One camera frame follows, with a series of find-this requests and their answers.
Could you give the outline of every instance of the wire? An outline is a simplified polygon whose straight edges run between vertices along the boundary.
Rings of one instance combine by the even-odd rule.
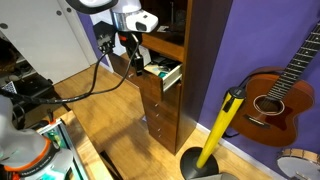
[[[97,92],[92,92],[94,90],[94,88],[95,88],[99,64],[102,61],[103,57],[105,57],[105,55],[106,55],[106,54],[103,54],[98,59],[96,65],[95,65],[91,88],[90,88],[90,90],[88,92],[86,92],[84,94],[81,94],[81,95],[78,95],[78,96],[75,96],[75,97],[72,97],[72,98],[55,99],[55,100],[53,100],[53,99],[43,99],[43,98],[34,98],[34,97],[25,96],[25,95],[21,95],[21,94],[15,94],[15,93],[3,90],[3,89],[0,89],[0,94],[5,96],[5,97],[11,98],[13,100],[25,101],[27,103],[33,103],[33,104],[65,104],[65,103],[71,103],[71,102],[82,100],[84,98],[89,97],[90,95],[101,94],[101,93],[113,91],[113,90],[117,89],[118,87],[120,87],[121,84],[126,79],[126,76],[127,76],[128,72],[129,72],[129,68],[130,68],[131,62],[132,62],[132,60],[134,58],[135,53],[137,52],[137,50],[139,48],[139,41],[137,40],[137,38],[135,37],[134,34],[131,34],[131,35],[132,35],[133,39],[135,39],[135,41],[136,41],[135,50],[133,51],[133,53],[132,53],[132,55],[130,57],[130,61],[129,61],[128,67],[126,69],[125,75],[122,77],[120,82],[113,88],[102,90],[102,91],[97,91]]]

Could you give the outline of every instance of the black stand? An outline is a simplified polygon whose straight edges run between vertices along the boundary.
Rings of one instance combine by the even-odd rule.
[[[196,166],[202,148],[193,147],[188,149],[181,157],[180,169],[184,179],[193,179],[219,174],[219,167],[213,155],[209,157],[203,168]]]

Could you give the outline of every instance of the wooden floor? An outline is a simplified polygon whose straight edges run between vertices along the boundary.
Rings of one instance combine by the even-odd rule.
[[[89,68],[55,85],[61,97],[67,98],[87,91],[92,81],[93,68]],[[96,90],[115,86],[120,77],[99,69]],[[105,150],[124,179],[183,179],[180,158],[190,147],[203,147],[207,135],[195,130],[182,149],[174,156],[149,134],[139,89],[125,82],[110,93],[94,95],[70,103],[88,137],[98,152]],[[65,113],[63,108],[55,116]],[[214,152],[220,172],[229,172],[239,179],[271,179],[226,148],[219,146]]]

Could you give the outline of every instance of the open drawer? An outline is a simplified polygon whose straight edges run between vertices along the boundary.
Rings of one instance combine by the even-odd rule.
[[[181,67],[181,64],[176,66],[162,78],[148,71],[144,71],[141,76],[144,82],[140,85],[141,93],[151,97],[155,101],[162,101],[164,93],[181,79]]]

